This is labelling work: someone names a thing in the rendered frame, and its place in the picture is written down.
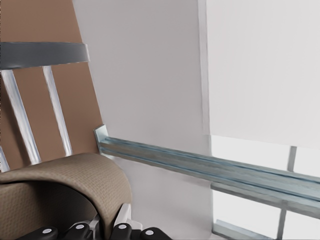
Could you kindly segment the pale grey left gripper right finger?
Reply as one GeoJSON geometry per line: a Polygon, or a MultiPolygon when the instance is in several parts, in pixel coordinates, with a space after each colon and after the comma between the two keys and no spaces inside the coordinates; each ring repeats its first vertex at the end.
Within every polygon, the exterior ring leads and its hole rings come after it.
{"type": "Polygon", "coordinates": [[[143,225],[132,220],[132,206],[124,203],[115,219],[111,233],[111,240],[141,240],[143,225]]]}

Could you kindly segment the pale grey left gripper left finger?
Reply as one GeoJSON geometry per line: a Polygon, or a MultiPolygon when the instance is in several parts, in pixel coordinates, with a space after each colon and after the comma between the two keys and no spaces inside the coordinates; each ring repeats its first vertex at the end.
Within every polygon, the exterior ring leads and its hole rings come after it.
{"type": "Polygon", "coordinates": [[[61,235],[61,240],[101,240],[99,215],[74,223],[61,235]]]}

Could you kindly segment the grey shoe rack silver slats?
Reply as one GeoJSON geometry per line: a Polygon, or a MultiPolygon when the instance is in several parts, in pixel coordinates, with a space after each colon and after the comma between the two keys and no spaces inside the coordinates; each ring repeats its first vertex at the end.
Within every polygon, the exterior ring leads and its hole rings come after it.
{"type": "Polygon", "coordinates": [[[89,62],[88,46],[76,42],[0,42],[0,74],[5,98],[12,111],[31,165],[41,157],[13,73],[16,69],[41,67],[66,156],[73,153],[52,66],[89,62]]]}

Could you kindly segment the silver frame foot bracket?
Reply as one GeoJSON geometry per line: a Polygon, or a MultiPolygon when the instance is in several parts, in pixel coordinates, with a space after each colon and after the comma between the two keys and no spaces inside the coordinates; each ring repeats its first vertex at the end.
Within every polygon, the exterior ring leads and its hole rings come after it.
{"type": "Polygon", "coordinates": [[[104,141],[106,139],[106,137],[109,136],[106,125],[102,124],[102,125],[96,127],[93,130],[93,132],[94,132],[94,136],[95,136],[95,140],[96,140],[96,144],[97,144],[97,148],[98,148],[99,153],[102,156],[108,157],[108,155],[103,152],[102,146],[101,146],[102,141],[104,141]]]}

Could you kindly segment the long silver frame post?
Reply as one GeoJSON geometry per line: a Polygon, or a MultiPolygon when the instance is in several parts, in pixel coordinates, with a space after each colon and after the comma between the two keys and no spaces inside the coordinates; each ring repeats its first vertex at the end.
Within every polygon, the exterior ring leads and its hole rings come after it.
{"type": "Polygon", "coordinates": [[[97,145],[106,155],[208,180],[216,191],[320,219],[320,177],[113,137],[97,145]]]}

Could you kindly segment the short silver frame bar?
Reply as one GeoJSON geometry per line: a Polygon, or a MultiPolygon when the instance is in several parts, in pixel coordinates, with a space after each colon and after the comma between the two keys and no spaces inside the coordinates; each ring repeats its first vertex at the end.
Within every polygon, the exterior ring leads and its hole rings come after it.
{"type": "Polygon", "coordinates": [[[213,223],[212,233],[229,240],[275,240],[219,219],[213,223]]]}

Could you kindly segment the thin silver frame post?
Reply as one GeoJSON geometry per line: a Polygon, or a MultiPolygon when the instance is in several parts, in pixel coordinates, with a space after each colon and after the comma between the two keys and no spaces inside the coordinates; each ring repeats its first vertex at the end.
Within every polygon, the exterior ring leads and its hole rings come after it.
{"type": "MultiPolygon", "coordinates": [[[[287,171],[289,172],[294,171],[296,153],[297,153],[297,147],[291,146],[289,149],[289,156],[288,156],[288,162],[287,162],[287,171]]],[[[279,215],[279,222],[278,222],[278,229],[277,229],[277,236],[276,236],[277,240],[283,239],[286,214],[287,214],[287,211],[284,208],[282,208],[279,215]]]]}

